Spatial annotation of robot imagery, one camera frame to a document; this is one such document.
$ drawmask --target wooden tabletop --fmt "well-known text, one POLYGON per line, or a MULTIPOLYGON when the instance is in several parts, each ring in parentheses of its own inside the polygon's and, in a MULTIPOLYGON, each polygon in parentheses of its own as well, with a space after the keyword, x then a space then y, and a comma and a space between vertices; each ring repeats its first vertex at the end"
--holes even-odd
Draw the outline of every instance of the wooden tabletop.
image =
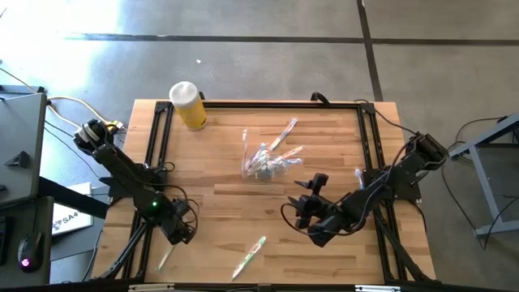
MULTIPOLYGON (((153 110, 157 100, 136 100, 131 115, 124 152, 143 162, 153 110)), ((399 123, 393 102, 375 103, 392 122, 399 123)), ((262 236, 263 248, 235 282, 298 284, 377 284, 383 282, 380 255, 372 217, 356 234, 336 236, 324 248, 290 229, 282 220, 281 204, 286 196, 295 198, 310 192, 294 180, 309 180, 315 172, 329 175, 321 195, 336 200, 358 188, 355 168, 363 169, 356 111, 350 109, 207 109, 208 125, 202 131, 189 131, 174 114, 169 133, 166 161, 176 170, 169 183, 183 187, 189 198, 200 205, 199 228, 189 244, 179 244, 161 272, 156 271, 169 243, 159 229, 152 236, 146 282, 230 282, 236 265, 262 236), (298 123, 276 150, 283 153, 299 145, 296 156, 304 160, 287 175, 271 182, 244 180, 240 175, 242 130, 248 129, 254 147, 271 143, 290 118, 298 123)), ((401 130, 378 117, 380 138, 386 161, 391 161, 403 145, 401 130)), ((162 126, 157 137, 161 137, 162 126)), ((160 139, 157 142, 158 152, 160 139)), ((172 198, 180 195, 168 189, 172 198)), ((407 202, 395 203, 401 242, 426 275, 435 278, 422 218, 407 202)), ((131 199, 110 207, 92 276, 101 275, 118 257, 128 241, 133 217, 131 199)), ((294 213, 289 212, 290 220, 294 213)), ((388 249, 394 274, 395 260, 388 249)), ((136 248, 134 271, 138 266, 140 244, 136 248)))

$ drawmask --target paper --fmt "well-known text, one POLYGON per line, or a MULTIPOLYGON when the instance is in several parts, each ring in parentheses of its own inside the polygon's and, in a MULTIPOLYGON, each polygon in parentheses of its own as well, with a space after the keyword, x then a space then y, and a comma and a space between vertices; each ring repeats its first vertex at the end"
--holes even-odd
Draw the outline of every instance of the paper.
MULTIPOLYGON (((81 183, 68 188, 80 194, 92 196, 92 185, 90 182, 81 183)), ((58 235, 92 226, 93 219, 92 216, 88 214, 55 203, 52 222, 52 235, 58 235)))

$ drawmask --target yellow cup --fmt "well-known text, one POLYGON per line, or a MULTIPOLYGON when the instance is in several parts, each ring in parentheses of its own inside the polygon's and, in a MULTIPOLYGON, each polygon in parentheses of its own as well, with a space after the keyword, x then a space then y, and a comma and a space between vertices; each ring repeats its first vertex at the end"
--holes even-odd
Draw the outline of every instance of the yellow cup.
POLYGON ((175 84, 169 91, 175 111, 190 130, 201 130, 208 122, 198 88, 187 81, 175 84))

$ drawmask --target concrete floor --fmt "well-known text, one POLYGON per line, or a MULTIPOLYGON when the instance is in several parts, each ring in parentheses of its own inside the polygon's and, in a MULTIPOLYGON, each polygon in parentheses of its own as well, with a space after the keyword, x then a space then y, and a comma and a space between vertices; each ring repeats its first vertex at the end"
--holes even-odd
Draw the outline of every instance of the concrete floor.
MULTIPOLYGON (((519 2, 513 0, 364 2, 376 38, 519 38, 519 2)), ((184 79, 208 99, 307 100, 320 91, 334 101, 374 100, 363 44, 65 41, 68 32, 362 37, 355 0, 17 1, 0 19, 0 58, 2 67, 47 87, 50 95, 80 97, 126 123, 134 99, 166 98, 171 85, 184 79)), ((373 50, 384 100, 397 103, 402 124, 431 133, 444 145, 465 122, 517 112, 519 46, 374 45, 373 50)), ((0 84, 14 83, 0 75, 0 84)), ((76 122, 92 117, 67 101, 58 103, 58 111, 76 122)), ((74 130, 47 114, 61 128, 74 130)), ((462 138, 491 126, 474 124, 462 138)), ((65 185, 96 181, 49 135, 41 172, 65 185)), ((474 168, 449 162, 446 174, 473 221, 491 223, 478 181, 471 179, 474 168)), ((428 175, 421 189, 438 279, 517 290, 519 232, 492 237, 482 251, 440 174, 428 175)), ((51 281, 78 281, 88 260, 86 253, 53 262, 51 281)))

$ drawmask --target mouse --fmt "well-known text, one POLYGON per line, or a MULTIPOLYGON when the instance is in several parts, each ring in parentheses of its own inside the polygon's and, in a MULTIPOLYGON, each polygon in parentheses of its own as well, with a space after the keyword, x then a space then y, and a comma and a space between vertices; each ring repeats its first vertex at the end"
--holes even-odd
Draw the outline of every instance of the mouse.
POLYGON ((18 245, 18 263, 24 273, 37 271, 41 266, 43 234, 26 234, 18 245))

